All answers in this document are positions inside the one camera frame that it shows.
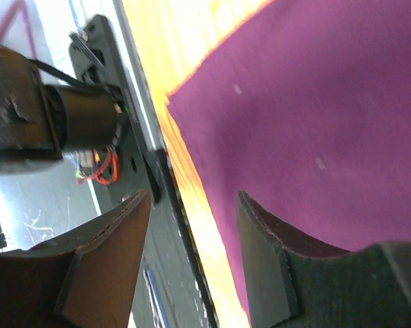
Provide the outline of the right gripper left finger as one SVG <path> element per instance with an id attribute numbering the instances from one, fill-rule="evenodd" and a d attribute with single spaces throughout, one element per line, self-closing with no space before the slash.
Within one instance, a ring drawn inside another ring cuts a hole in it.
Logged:
<path id="1" fill-rule="evenodd" d="M 0 327 L 127 327 L 149 218 L 141 190 L 31 249 L 0 253 Z"/>

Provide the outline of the purple surgical wrap cloth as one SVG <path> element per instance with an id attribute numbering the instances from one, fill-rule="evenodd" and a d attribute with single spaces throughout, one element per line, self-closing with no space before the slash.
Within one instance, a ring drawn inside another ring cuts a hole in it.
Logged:
<path id="1" fill-rule="evenodd" d="M 273 1 L 169 112 L 244 309 L 239 191 L 343 249 L 411 241 L 411 1 Z"/>

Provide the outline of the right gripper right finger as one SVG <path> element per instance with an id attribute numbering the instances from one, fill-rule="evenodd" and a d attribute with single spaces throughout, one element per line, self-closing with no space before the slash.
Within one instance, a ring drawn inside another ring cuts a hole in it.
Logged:
<path id="1" fill-rule="evenodd" d="M 324 243 L 238 194 L 253 327 L 411 327 L 411 242 Z"/>

